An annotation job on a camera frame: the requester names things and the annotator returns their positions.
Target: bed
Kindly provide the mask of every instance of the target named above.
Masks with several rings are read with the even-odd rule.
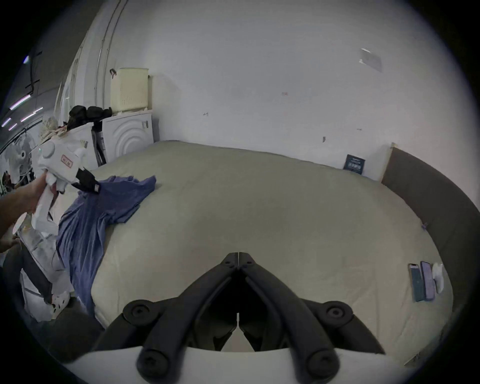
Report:
[[[453,292],[414,302],[408,263],[441,263],[420,219],[395,193],[353,172],[288,157],[159,142],[93,172],[156,175],[126,224],[107,232],[92,286],[107,326],[135,299],[178,296],[229,252],[248,252],[299,297],[340,300],[405,363],[436,338]],[[69,186],[54,216],[77,195]]]

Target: dark gray headboard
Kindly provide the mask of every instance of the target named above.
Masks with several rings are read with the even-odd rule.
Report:
[[[382,178],[412,208],[435,243],[454,293],[454,309],[468,296],[480,271],[480,212],[451,180],[398,148]]]

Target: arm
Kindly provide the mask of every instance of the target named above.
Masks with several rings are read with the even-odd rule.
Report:
[[[47,182],[44,173],[28,185],[19,187],[0,199],[0,237],[8,230],[22,213],[34,212],[38,199],[43,193]],[[0,242],[0,252],[9,249],[15,242]]]

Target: white fan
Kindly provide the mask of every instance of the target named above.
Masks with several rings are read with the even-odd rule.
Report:
[[[27,135],[22,136],[7,147],[5,157],[8,161],[8,173],[10,174],[12,184],[19,183],[22,177],[29,171],[31,150],[31,138]]]

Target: blue shirt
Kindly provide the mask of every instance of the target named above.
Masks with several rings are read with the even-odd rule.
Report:
[[[90,290],[103,259],[105,228],[127,222],[140,202],[155,189],[155,183],[155,176],[143,181],[133,176],[110,176],[100,181],[99,194],[79,191],[60,220],[57,251],[70,273],[77,296],[92,316]]]

